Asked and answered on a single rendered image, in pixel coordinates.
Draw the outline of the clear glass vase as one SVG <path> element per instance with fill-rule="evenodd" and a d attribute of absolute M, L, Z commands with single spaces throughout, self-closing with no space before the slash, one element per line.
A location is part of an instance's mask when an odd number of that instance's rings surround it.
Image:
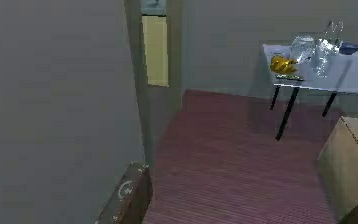
<path fill-rule="evenodd" d="M 290 58 L 298 64 L 310 59 L 315 50 L 315 40 L 311 36 L 297 36 L 291 44 Z"/>

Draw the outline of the beige cardboard box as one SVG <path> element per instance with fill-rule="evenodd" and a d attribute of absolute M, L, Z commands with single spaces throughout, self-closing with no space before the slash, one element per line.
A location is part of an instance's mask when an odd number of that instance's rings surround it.
<path fill-rule="evenodd" d="M 317 158 L 338 221 L 358 205 L 358 118 L 340 117 Z"/>

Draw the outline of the clear glass pitcher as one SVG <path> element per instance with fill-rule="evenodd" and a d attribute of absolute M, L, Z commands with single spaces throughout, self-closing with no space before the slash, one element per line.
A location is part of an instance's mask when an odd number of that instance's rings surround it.
<path fill-rule="evenodd" d="M 344 29 L 342 21 L 329 21 L 323 34 L 315 41 L 315 51 L 312 57 L 314 72 L 320 77 L 326 77 L 331 59 L 339 54 L 341 46 L 340 35 Z"/>

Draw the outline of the pale blue black-legged table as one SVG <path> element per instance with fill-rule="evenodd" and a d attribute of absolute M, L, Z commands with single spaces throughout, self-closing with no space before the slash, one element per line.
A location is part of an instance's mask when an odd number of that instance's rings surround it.
<path fill-rule="evenodd" d="M 315 73 L 311 65 L 301 64 L 298 67 L 297 74 L 303 77 L 303 81 L 296 81 L 277 79 L 276 74 L 269 68 L 271 58 L 276 54 L 288 54 L 290 52 L 289 46 L 263 44 L 262 49 L 271 83 L 276 88 L 271 107 L 274 107 L 281 87 L 291 87 L 293 89 L 276 135 L 277 140 L 280 140 L 283 135 L 300 89 L 327 91 L 331 93 L 322 116 L 327 114 L 338 93 L 358 94 L 358 51 L 352 55 L 339 54 L 333 57 L 323 76 L 319 76 Z"/>

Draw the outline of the golden yellow statue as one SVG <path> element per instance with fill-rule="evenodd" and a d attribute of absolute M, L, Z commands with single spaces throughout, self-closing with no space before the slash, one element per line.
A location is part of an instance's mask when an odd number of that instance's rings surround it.
<path fill-rule="evenodd" d="M 292 74 L 297 71 L 297 68 L 295 67 L 296 63 L 296 60 L 275 55 L 271 58 L 270 70 L 282 75 Z"/>

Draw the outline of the dark blue bowl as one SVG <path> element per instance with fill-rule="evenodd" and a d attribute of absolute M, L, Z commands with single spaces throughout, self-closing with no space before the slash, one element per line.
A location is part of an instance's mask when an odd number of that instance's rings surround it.
<path fill-rule="evenodd" d="M 358 44 L 350 42 L 342 42 L 339 48 L 339 52 L 344 55 L 352 55 L 358 51 Z"/>

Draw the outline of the green flat tray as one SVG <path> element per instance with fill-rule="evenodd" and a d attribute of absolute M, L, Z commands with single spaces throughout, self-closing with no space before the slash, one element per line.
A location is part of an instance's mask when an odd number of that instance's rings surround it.
<path fill-rule="evenodd" d="M 281 80 L 304 81 L 303 77 L 291 74 L 277 74 L 275 75 L 275 78 Z"/>

